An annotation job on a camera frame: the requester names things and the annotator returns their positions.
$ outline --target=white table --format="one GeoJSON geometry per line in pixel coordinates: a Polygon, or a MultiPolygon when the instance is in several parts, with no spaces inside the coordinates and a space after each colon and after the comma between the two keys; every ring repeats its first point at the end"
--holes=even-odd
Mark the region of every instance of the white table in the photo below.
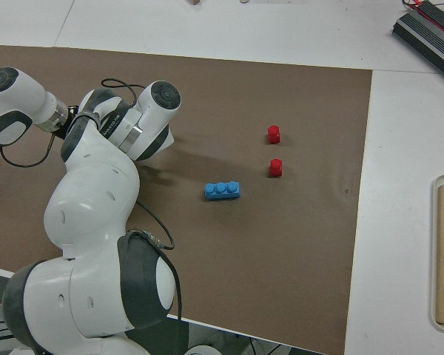
{"type": "Polygon", "coordinates": [[[0,44],[374,70],[346,354],[443,355],[429,294],[444,77],[391,35],[405,11],[400,0],[7,0],[0,44]]]}

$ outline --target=white robotic arm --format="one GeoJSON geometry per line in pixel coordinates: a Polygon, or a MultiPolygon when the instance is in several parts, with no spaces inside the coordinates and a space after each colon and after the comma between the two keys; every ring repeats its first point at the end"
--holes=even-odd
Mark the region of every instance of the white robotic arm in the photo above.
{"type": "MultiPolygon", "coordinates": [[[[65,120],[54,120],[61,105],[54,107],[55,99],[41,86],[21,96],[31,101],[39,96],[45,104],[29,109],[27,100],[15,99],[20,79],[28,84],[33,79],[13,70],[0,70],[18,73],[10,86],[0,84],[5,87],[0,91],[0,145],[5,145],[2,137],[13,143],[26,131],[21,116],[48,131],[67,126],[65,120]],[[39,119],[31,113],[49,106],[54,109],[39,119]],[[10,118],[9,112],[18,113],[10,118]]],[[[81,103],[61,149],[67,174],[44,213],[47,235],[63,257],[18,271],[4,293],[7,326],[37,354],[146,354],[124,332],[167,315],[175,278],[150,235],[125,231],[140,185],[132,160],[149,158],[172,143],[168,123],[180,104],[178,91],[164,81],[146,88],[134,106],[109,89],[93,90],[81,103]]]]}

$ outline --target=red block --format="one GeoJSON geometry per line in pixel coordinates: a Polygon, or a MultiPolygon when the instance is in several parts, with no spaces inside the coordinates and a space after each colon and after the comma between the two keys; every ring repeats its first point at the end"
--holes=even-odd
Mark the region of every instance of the red block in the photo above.
{"type": "Polygon", "coordinates": [[[269,176],[278,178],[283,174],[283,161],[281,159],[273,159],[269,164],[269,176]]]}
{"type": "Polygon", "coordinates": [[[280,127],[270,126],[268,127],[268,142],[271,144],[280,143],[280,127]]]}

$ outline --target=brown table surface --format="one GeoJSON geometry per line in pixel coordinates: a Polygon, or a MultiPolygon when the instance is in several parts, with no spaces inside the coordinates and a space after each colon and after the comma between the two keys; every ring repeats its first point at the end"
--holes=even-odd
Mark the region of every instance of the brown table surface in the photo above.
{"type": "MultiPolygon", "coordinates": [[[[371,71],[32,47],[0,47],[1,66],[25,71],[66,104],[106,77],[173,83],[183,98],[175,144],[137,167],[139,199],[175,237],[168,255],[183,316],[343,353],[371,71]],[[266,139],[272,124],[281,130],[276,145],[266,139]],[[268,177],[273,158],[283,160],[283,177],[268,177]],[[241,198],[204,199],[206,183],[231,180],[241,198]]],[[[33,127],[6,152],[30,163],[48,139],[33,127]]],[[[65,173],[60,145],[33,169],[0,158],[0,268],[60,255],[42,223],[65,173]]],[[[128,227],[164,236],[138,207],[128,227]]]]}

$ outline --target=blue lego brick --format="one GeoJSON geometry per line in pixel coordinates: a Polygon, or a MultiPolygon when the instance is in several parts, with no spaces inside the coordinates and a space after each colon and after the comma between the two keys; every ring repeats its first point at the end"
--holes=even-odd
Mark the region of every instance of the blue lego brick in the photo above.
{"type": "Polygon", "coordinates": [[[204,189],[207,200],[223,200],[240,197],[240,186],[237,181],[229,183],[208,183],[204,189]]]}

